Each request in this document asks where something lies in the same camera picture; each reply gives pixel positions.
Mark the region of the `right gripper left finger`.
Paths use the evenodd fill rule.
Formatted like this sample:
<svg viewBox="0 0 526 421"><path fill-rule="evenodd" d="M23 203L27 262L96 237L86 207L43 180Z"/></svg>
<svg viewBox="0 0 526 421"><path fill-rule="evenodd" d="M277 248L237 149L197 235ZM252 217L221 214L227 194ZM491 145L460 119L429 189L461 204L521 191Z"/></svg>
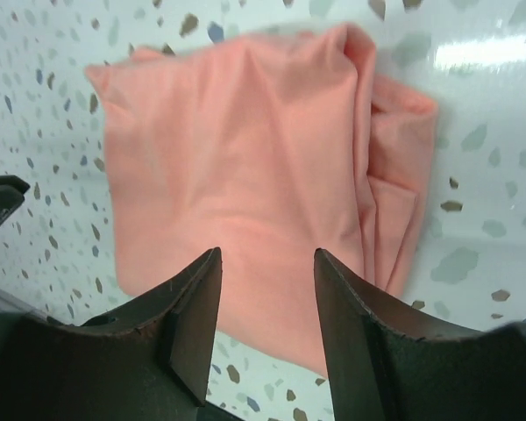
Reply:
<svg viewBox="0 0 526 421"><path fill-rule="evenodd" d="M217 248L80 326L0 312L0 420L219 420Z"/></svg>

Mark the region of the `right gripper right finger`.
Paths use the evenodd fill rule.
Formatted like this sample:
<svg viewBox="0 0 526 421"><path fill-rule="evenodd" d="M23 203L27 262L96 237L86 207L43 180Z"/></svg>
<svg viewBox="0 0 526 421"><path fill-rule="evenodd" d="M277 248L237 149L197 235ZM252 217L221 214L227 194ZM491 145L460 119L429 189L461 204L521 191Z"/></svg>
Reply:
<svg viewBox="0 0 526 421"><path fill-rule="evenodd" d="M479 332L432 317L314 256L337 420L526 420L526 321Z"/></svg>

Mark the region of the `salmon pink t-shirt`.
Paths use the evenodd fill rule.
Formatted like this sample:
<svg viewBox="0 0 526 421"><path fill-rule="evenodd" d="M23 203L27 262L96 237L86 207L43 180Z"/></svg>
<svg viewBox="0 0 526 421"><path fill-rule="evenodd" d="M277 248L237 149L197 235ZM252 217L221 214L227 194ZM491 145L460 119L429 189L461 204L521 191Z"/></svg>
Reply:
<svg viewBox="0 0 526 421"><path fill-rule="evenodd" d="M326 375L314 254L396 295L422 231L437 103L380 75L354 25L141 48L85 74L104 111L117 283L138 296L208 249L217 327Z"/></svg>

